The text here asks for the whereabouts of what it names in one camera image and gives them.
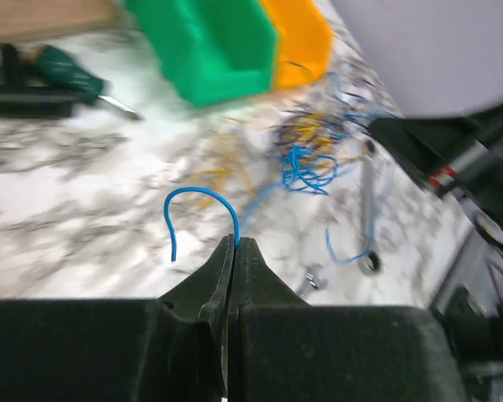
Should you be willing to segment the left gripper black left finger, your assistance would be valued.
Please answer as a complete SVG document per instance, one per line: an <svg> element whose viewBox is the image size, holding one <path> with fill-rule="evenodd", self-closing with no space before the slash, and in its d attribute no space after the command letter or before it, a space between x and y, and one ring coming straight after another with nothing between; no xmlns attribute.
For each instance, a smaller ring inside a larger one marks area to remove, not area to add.
<svg viewBox="0 0 503 402"><path fill-rule="evenodd" d="M234 236L229 234L201 267L159 298L166 401L219 401L226 395L234 256Z"/></svg>

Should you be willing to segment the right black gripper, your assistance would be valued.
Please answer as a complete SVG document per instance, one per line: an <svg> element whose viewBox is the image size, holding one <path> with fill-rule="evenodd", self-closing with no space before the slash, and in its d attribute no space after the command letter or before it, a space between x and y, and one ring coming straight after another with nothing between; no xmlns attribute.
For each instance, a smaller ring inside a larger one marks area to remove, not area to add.
<svg viewBox="0 0 503 402"><path fill-rule="evenodd" d="M368 132L438 197L503 163L503 101L463 117L378 117Z"/></svg>

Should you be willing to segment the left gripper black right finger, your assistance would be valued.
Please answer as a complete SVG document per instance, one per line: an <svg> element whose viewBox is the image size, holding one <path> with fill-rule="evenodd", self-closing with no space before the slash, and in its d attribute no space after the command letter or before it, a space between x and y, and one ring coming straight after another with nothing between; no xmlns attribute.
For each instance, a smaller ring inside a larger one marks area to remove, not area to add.
<svg viewBox="0 0 503 402"><path fill-rule="evenodd" d="M312 307L265 262L257 242L236 249L228 311L230 401L313 399Z"/></svg>

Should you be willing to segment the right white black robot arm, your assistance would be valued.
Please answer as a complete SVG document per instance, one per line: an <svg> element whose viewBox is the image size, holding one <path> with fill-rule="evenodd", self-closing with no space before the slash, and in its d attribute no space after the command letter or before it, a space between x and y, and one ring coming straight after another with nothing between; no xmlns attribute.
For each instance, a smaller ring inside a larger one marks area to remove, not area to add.
<svg viewBox="0 0 503 402"><path fill-rule="evenodd" d="M457 116L379 117L369 133L419 188L453 197L471 223L431 308L462 366L503 368L503 101Z"/></svg>

